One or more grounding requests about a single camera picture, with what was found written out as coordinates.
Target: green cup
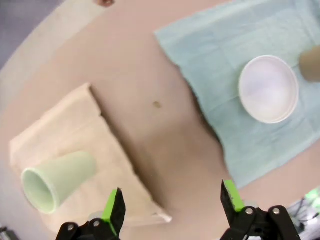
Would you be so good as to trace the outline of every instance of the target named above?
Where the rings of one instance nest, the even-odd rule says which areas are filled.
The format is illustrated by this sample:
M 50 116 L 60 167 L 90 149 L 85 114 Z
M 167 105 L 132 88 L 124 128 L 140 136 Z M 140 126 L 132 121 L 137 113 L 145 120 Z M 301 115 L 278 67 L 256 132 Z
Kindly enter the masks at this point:
M 40 212 L 53 214 L 95 173 L 94 157 L 88 152 L 77 151 L 26 168 L 21 174 L 21 180 L 28 201 Z

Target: white bowl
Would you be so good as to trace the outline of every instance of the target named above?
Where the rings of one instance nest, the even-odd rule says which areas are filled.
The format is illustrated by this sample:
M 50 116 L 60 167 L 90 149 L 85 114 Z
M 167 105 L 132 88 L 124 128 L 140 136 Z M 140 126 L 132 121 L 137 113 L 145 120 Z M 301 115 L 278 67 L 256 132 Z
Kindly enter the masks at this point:
M 243 69 L 240 100 L 256 120 L 275 124 L 287 119 L 299 99 L 299 85 L 291 67 L 276 56 L 259 56 Z

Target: light blue cloth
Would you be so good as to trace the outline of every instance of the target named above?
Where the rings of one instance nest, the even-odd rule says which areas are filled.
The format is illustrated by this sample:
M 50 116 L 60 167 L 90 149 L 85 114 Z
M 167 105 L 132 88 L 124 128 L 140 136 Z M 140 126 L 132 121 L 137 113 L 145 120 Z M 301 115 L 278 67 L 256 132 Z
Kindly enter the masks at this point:
M 320 1 L 238 0 L 155 34 L 217 133 L 239 188 L 286 164 L 320 137 L 320 84 L 305 81 L 298 66 L 300 54 L 320 44 Z M 261 55 L 280 57 L 298 77 L 297 108 L 281 123 L 256 121 L 239 99 L 240 73 Z

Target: metal bolt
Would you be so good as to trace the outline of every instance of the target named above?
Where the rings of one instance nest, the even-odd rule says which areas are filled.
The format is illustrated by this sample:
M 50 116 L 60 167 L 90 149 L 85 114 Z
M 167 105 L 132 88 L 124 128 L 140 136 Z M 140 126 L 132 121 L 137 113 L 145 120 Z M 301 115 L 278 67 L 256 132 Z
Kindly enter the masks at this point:
M 278 215 L 278 214 L 280 214 L 280 210 L 278 208 L 275 208 L 275 209 L 273 209 L 273 213 Z
M 94 227 L 98 227 L 100 225 L 100 222 L 99 221 L 95 221 L 94 223 L 93 223 L 93 226 Z
M 70 225 L 68 226 L 68 231 L 72 231 L 74 228 L 75 228 L 75 227 L 74 227 L 72 224 L 70 224 Z
M 248 208 L 247 210 L 245 210 L 245 213 L 251 215 L 254 213 L 254 211 L 251 208 Z

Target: brown cylinder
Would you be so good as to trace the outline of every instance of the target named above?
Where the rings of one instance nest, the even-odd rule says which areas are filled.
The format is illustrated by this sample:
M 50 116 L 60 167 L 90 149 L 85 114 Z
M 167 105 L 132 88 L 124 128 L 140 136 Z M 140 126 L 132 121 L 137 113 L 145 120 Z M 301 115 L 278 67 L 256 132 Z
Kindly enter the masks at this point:
M 320 46 L 300 55 L 300 70 L 303 77 L 310 82 L 320 82 Z

